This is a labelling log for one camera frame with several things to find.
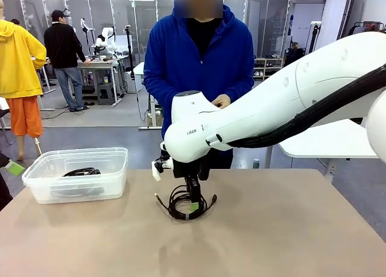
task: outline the gray floor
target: gray floor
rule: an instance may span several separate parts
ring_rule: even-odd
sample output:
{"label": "gray floor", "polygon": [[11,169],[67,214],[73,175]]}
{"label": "gray floor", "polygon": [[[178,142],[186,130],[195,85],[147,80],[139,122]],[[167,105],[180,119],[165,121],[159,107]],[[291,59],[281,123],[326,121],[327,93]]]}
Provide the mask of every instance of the gray floor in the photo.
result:
{"label": "gray floor", "polygon": [[43,120],[44,127],[130,127],[130,126],[146,126],[147,122],[144,119],[144,114],[148,109],[148,93],[143,88],[138,92],[138,102],[136,94],[126,94],[121,102],[115,106],[97,105],[85,113],[63,113],[55,118],[56,115],[65,111],[62,107],[66,107],[66,101],[63,98],[62,91],[58,86],[55,86],[56,91],[46,94],[42,98],[44,108],[58,108],[53,112],[41,112],[42,118],[52,118]]}
{"label": "gray floor", "polygon": [[[90,147],[127,147],[130,168],[149,168],[152,160],[159,156],[160,132],[139,131],[135,127],[99,128],[47,128],[42,136],[42,148],[64,150]],[[0,148],[11,158],[16,158],[16,144],[8,146],[0,133]],[[253,160],[261,160],[264,166],[265,149],[236,149],[233,168],[251,168]],[[29,165],[36,158],[31,139],[26,141],[26,161]],[[279,147],[273,150],[271,168],[289,168],[291,158]],[[324,167],[316,159],[294,159],[293,168],[315,168],[323,172]],[[13,196],[23,188],[21,177],[13,177],[2,171]],[[386,241],[386,165],[380,160],[342,161],[337,169],[334,187],[354,206],[374,230]]]}

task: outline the orange pants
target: orange pants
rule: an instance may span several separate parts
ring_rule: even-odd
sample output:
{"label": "orange pants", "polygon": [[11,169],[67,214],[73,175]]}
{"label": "orange pants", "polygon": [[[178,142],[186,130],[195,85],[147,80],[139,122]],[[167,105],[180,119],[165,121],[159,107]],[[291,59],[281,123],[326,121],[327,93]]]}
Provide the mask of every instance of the orange pants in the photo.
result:
{"label": "orange pants", "polygon": [[30,137],[39,137],[43,134],[36,96],[7,99],[7,103],[11,112],[11,129],[16,136],[28,134]]}

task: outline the blue jacket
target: blue jacket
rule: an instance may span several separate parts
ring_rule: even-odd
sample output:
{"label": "blue jacket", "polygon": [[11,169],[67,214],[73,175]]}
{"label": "blue jacket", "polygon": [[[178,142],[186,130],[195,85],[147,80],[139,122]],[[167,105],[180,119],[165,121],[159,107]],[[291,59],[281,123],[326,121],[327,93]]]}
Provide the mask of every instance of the blue jacket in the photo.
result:
{"label": "blue jacket", "polygon": [[171,124],[176,94],[197,90],[209,101],[226,94],[234,102],[251,90],[253,64],[252,35],[229,7],[224,5],[223,21],[202,61],[186,19],[174,8],[151,30],[145,57],[144,85],[164,109],[162,137]]}

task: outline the plastic container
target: plastic container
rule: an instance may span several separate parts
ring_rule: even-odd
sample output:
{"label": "plastic container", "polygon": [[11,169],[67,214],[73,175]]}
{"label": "plastic container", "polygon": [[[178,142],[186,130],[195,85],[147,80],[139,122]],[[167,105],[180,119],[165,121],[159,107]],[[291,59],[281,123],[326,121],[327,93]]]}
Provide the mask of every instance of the plastic container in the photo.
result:
{"label": "plastic container", "polygon": [[[116,199],[126,184],[128,150],[88,148],[42,154],[23,174],[38,203],[72,203]],[[80,168],[94,167],[101,174],[68,176]]]}

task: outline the cable in bin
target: cable in bin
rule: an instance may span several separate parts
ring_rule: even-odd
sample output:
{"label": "cable in bin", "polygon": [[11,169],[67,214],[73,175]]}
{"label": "cable in bin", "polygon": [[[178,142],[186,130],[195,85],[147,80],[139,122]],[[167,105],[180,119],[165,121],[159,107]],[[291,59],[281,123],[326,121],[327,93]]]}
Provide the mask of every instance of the cable in bin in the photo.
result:
{"label": "cable in bin", "polygon": [[[100,170],[94,167],[80,168],[66,173],[63,177],[69,176],[91,176],[101,174]],[[52,186],[51,194],[56,197],[96,197],[104,193],[101,186],[87,185],[61,185]]]}

